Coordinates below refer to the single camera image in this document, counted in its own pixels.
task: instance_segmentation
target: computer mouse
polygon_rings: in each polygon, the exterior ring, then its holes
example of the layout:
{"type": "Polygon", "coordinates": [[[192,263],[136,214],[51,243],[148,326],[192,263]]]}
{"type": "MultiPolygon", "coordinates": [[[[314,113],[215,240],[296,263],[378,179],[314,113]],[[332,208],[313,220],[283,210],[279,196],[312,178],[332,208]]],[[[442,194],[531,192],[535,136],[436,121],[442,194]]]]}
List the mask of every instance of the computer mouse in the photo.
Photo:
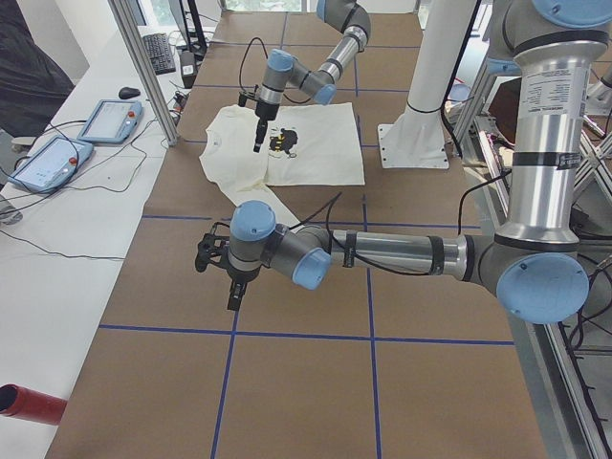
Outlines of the computer mouse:
{"type": "Polygon", "coordinates": [[[126,100],[127,98],[137,98],[140,94],[140,89],[129,88],[127,86],[119,90],[119,98],[122,100],[126,100]]]}

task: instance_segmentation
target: keyboard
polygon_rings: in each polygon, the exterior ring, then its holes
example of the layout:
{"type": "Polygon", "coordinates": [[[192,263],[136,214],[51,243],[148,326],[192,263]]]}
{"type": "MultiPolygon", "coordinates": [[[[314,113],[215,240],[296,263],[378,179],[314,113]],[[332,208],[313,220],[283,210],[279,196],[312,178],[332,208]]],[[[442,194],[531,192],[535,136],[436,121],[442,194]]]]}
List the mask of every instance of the keyboard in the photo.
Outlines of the keyboard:
{"type": "Polygon", "coordinates": [[[142,38],[146,53],[151,59],[155,75],[171,74],[176,72],[174,55],[170,49],[168,35],[166,33],[152,33],[142,38]]]}

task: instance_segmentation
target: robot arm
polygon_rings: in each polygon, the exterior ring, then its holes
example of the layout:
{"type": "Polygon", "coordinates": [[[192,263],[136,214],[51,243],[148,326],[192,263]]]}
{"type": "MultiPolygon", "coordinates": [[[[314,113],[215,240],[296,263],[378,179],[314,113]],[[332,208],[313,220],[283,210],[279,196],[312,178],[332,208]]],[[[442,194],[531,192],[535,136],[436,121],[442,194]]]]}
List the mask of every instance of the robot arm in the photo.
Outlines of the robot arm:
{"type": "Polygon", "coordinates": [[[278,107],[288,84],[292,84],[315,102],[327,105],[336,94],[336,83],[357,53],[365,49],[371,32],[367,12],[352,0],[319,0],[317,15],[343,33],[342,40],[327,60],[312,72],[297,58],[282,50],[273,50],[268,68],[256,95],[255,115],[259,117],[253,151],[265,140],[268,121],[276,119],[278,107]]]}
{"type": "MultiPolygon", "coordinates": [[[[490,57],[512,58],[523,75],[510,210],[495,236],[447,240],[312,228],[292,234],[274,223],[263,203],[259,210],[246,203],[234,214],[232,236],[207,234],[196,259],[199,271],[208,264],[227,269],[231,308],[261,266],[315,288],[332,262],[450,274],[484,286],[511,314],[534,323],[564,320],[583,305],[589,281],[575,259],[579,240],[569,215],[589,68],[607,48],[612,0],[497,0],[495,6],[490,57]],[[268,223],[259,231],[252,222],[262,215],[268,223]],[[220,262],[211,261],[216,256],[220,262]]],[[[287,65],[282,84],[273,89],[282,93],[295,68],[287,65]]],[[[270,78],[277,73],[273,63],[270,78]]],[[[277,109],[280,95],[274,100],[277,109]]],[[[258,113],[262,120],[266,113],[275,117],[274,103],[260,103],[272,107],[258,113]]]]}

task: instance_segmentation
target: table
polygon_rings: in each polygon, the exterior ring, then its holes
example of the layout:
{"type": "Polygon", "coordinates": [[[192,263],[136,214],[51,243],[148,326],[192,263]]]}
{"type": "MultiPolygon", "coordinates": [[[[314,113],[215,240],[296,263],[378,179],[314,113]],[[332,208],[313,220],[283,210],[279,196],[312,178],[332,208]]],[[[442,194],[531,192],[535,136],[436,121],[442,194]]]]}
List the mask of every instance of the table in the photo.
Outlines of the table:
{"type": "MultiPolygon", "coordinates": [[[[171,28],[142,28],[142,34],[171,32],[171,28]]],[[[180,72],[159,76],[164,97],[182,85],[180,72]]],[[[146,94],[124,48],[119,33],[109,41],[73,93],[60,108],[53,124],[86,120],[102,98],[117,98],[123,86],[141,88],[143,118],[134,135],[154,118],[146,94]]],[[[62,128],[76,136],[81,125],[62,128]]],[[[52,131],[43,136],[40,146],[52,131]]],[[[131,186],[123,193],[103,189],[65,189],[51,199],[23,211],[18,225],[2,230],[53,251],[69,254],[125,257],[164,159],[167,145],[159,125],[153,122],[135,145],[147,158],[131,186]]],[[[81,173],[100,164],[119,147],[96,147],[81,173]]],[[[77,177],[71,186],[125,187],[143,154],[131,147],[117,157],[77,177]]],[[[37,196],[17,199],[22,190],[8,184],[3,194],[17,207],[33,203],[37,196]]],[[[0,234],[0,383],[16,383],[68,399],[92,337],[98,327],[121,262],[68,260],[49,256],[0,234]]],[[[56,427],[0,417],[0,456],[39,459],[53,440],[56,427]]]]}
{"type": "MultiPolygon", "coordinates": [[[[306,216],[341,189],[334,228],[451,237],[461,161],[383,169],[376,140],[404,110],[418,20],[372,22],[336,99],[354,104],[366,186],[274,191],[306,216]]],[[[339,40],[312,14],[224,13],[47,458],[545,457],[506,316],[484,290],[334,268],[306,292],[265,271],[234,314],[226,274],[194,271],[197,242],[233,212],[201,170],[205,128],[236,102],[254,35],[310,67],[339,40]]],[[[246,84],[264,67],[251,55],[246,84]]],[[[478,232],[473,201],[465,211],[478,232]]]]}

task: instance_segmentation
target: red cylinder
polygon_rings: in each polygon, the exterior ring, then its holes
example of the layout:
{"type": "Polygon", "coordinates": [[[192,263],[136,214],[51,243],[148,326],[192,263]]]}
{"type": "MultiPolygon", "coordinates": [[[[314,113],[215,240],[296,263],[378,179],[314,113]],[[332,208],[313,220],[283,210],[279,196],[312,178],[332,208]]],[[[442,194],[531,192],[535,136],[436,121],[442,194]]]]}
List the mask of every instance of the red cylinder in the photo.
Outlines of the red cylinder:
{"type": "Polygon", "coordinates": [[[67,402],[35,390],[7,384],[0,387],[0,414],[58,426],[67,402]]]}

